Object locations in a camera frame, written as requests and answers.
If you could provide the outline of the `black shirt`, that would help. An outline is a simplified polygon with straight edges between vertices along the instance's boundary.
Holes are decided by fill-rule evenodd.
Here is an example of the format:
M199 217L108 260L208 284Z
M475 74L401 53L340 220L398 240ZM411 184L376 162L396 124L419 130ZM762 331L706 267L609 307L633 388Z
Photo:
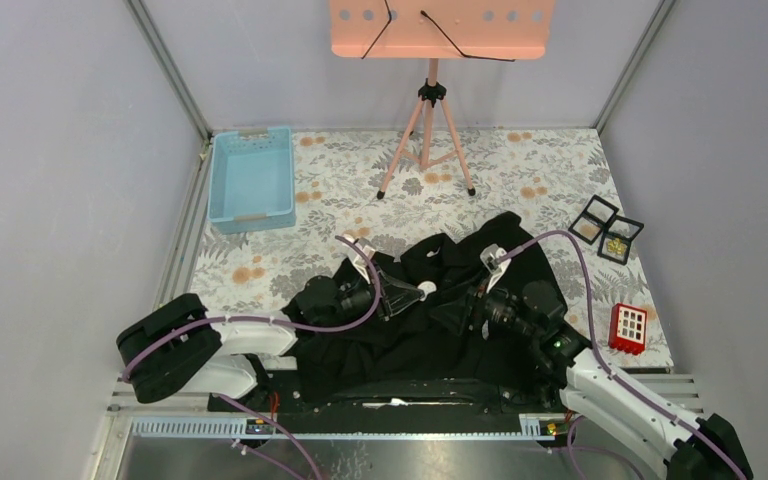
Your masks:
M531 240L513 212L501 213L460 241L446 233L427 237L399 257L377 254L386 274L436 290L388 321L371 318L338 333L301 332L291 353L297 361L303 396L325 400L339 392L379 381L476 379L525 390L538 378L527 340L482 328L444 324L441 305L464 298L488 271L479 258L496 244L507 251Z

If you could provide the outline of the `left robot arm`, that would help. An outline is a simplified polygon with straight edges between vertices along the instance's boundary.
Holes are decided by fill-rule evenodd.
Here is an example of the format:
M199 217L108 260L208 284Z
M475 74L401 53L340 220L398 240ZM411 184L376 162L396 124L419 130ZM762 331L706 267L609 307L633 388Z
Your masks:
M328 327L331 321L337 328L355 320L388 321L436 290L430 281L413 286L385 274L379 281L374 285L359 277L340 284L316 276L290 307L297 322L280 312L268 318L209 318L197 295L183 294L119 334L122 378L143 404L179 392L211 392L232 397L245 410L259 410L269 401L271 387L257 363L262 356L287 353L298 331Z

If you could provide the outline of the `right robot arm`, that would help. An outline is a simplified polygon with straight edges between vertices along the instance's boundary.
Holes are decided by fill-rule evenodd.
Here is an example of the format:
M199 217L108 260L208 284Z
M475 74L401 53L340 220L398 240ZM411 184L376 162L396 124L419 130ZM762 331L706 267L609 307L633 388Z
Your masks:
M564 406L610 433L662 479L751 479L754 474L731 423L703 419L610 366L591 341L565 320L567 307L549 283L520 294L470 287L430 308L457 333L511 340L532 371L543 410Z

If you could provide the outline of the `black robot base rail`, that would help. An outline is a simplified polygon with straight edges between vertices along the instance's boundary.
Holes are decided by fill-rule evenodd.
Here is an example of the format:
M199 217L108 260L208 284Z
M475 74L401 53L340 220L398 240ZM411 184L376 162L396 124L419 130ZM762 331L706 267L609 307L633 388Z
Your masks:
M475 379L379 381L320 399L303 395L297 372L269 371L239 397L210 396L210 412L253 410L291 433L351 436L522 435L555 439L576 414L547 389L520 391Z

